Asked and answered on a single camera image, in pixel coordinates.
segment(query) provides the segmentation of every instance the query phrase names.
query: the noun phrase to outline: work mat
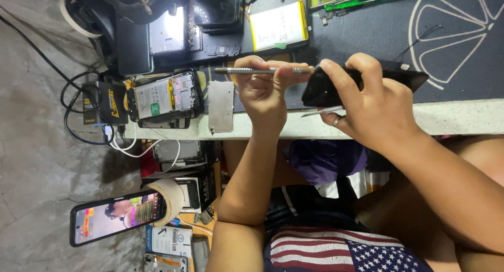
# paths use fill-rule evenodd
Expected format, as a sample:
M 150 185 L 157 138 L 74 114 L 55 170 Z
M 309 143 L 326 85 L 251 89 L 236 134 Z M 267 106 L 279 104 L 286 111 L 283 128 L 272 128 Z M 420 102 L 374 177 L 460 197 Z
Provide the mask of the work mat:
M 318 2 L 308 0 L 307 6 Z M 428 82 L 413 95 L 414 102 L 504 98 L 503 9 L 504 0 L 394 0 L 366 4 L 329 19 L 326 26 L 318 12 L 308 12 L 306 17 L 311 17 L 307 20 L 312 26 L 310 44 L 299 52 L 280 55 L 277 60 L 315 66 L 329 58 L 344 64 L 352 54 L 363 52 L 377 58 L 384 69 L 396 68 L 397 61 L 410 64 L 410 70 L 429 74 Z M 436 25 L 442 28 L 420 39 L 392 62 Z M 233 75 L 208 72 L 222 66 L 220 63 L 199 70 L 207 81 L 236 82 Z M 301 102 L 305 85 L 287 89 L 288 109 L 305 108 Z M 243 112 L 238 92 L 236 87 L 234 111 Z

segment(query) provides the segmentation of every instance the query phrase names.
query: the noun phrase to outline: ring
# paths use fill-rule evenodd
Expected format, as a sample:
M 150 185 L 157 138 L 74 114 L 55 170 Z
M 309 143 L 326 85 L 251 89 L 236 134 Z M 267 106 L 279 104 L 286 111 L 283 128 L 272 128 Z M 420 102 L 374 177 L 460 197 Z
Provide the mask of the ring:
M 336 114 L 336 118 L 333 121 L 333 126 L 336 127 L 336 124 L 338 123 L 338 120 L 340 120 L 339 114 Z

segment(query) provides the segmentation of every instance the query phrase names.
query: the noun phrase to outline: power supply box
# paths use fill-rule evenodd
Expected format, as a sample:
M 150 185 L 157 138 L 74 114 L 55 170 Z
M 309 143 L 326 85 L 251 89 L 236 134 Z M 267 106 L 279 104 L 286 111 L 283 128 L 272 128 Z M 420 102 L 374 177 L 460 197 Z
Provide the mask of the power supply box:
M 123 106 L 124 96 L 126 95 L 126 87 L 123 85 L 116 85 L 107 82 L 93 81 L 82 84 L 82 87 L 94 85 L 101 91 L 102 101 L 98 109 L 101 114 L 112 125 L 127 124 L 128 114 Z M 94 103 L 100 101 L 100 94 L 98 90 L 93 87 L 86 88 L 93 98 Z M 91 100 L 84 92 L 82 93 L 83 109 L 84 109 L 84 125 L 99 125 L 106 124 L 96 110 L 87 111 L 93 108 Z

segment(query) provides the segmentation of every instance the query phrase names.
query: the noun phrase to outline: tape roll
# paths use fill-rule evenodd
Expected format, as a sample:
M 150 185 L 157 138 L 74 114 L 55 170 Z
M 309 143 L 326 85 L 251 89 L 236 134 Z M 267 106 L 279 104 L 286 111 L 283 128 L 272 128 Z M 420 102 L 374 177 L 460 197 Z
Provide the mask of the tape roll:
M 176 182 L 171 179 L 160 179 L 145 186 L 146 189 L 158 191 L 166 202 L 166 215 L 159 221 L 151 223 L 154 227 L 162 227 L 177 216 L 184 205 L 184 192 Z

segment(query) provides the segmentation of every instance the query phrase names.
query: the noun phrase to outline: stars pattern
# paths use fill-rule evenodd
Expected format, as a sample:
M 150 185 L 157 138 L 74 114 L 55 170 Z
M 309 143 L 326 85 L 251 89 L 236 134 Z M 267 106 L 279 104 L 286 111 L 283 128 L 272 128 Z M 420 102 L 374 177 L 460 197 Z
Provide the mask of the stars pattern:
M 426 272 L 425 266 L 403 247 L 373 246 L 349 240 L 346 242 L 356 272 Z

